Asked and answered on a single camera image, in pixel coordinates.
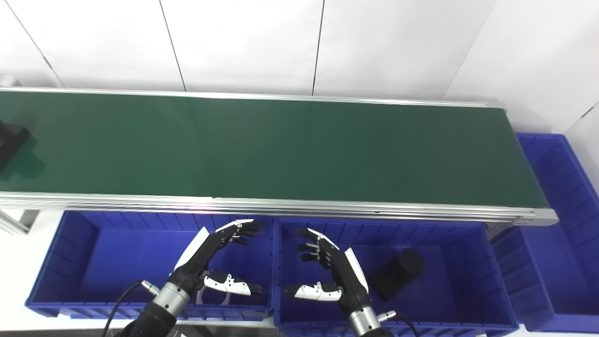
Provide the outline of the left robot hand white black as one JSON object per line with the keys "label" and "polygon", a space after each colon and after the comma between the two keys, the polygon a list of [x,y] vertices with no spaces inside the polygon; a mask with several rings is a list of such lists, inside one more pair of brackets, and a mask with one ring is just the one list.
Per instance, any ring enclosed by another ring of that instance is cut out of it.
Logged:
{"label": "left robot hand white black", "polygon": [[230,243],[248,245],[248,237],[254,237],[262,228],[263,225],[258,220],[241,219],[221,226],[214,233],[198,233],[188,246],[192,255],[180,259],[182,264],[174,269],[167,282],[175,286],[178,292],[185,292],[188,296],[204,286],[218,292],[261,296],[261,286],[234,277],[231,273],[216,269],[210,271],[208,265],[218,250]]}

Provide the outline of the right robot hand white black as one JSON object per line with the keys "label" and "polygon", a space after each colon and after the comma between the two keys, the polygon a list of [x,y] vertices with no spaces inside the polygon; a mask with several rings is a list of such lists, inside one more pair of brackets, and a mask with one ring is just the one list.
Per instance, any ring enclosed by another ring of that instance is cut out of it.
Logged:
{"label": "right robot hand white black", "polygon": [[287,284],[283,292],[290,297],[314,301],[336,301],[345,315],[372,307],[365,275],[351,249],[342,251],[323,233],[299,228],[297,236],[307,240],[299,244],[302,262],[318,262],[331,274],[332,282]]}

